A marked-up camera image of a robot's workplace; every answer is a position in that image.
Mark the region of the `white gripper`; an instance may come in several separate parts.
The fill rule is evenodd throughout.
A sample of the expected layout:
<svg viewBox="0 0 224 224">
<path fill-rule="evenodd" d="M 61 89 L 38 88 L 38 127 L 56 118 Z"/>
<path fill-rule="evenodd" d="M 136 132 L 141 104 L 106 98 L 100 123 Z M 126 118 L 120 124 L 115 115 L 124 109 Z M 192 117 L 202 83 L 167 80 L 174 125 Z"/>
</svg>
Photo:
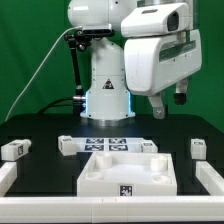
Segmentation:
<svg viewBox="0 0 224 224">
<path fill-rule="evenodd" d="M 185 43 L 180 43 L 177 35 L 129 39 L 124 59 L 128 89 L 134 95 L 150 96 L 153 116 L 164 119 L 165 104 L 158 92 L 176 83 L 175 104 L 187 102 L 187 77 L 202 65 L 200 33 L 191 31 L 190 41 Z"/>
</svg>

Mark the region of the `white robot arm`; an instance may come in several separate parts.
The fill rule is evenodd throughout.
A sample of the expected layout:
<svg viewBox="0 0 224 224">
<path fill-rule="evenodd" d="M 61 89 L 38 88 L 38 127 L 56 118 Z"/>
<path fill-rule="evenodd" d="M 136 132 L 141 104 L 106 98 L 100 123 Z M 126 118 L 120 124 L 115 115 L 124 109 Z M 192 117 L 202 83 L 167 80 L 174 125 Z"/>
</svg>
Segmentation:
<svg viewBox="0 0 224 224">
<path fill-rule="evenodd" d="M 132 119 L 131 95 L 146 96 L 153 116 L 166 116 L 163 91 L 174 85 L 186 103 L 189 77 L 202 64 L 196 0 L 71 0 L 73 50 L 92 49 L 91 87 L 81 117 L 99 126 Z"/>
</svg>

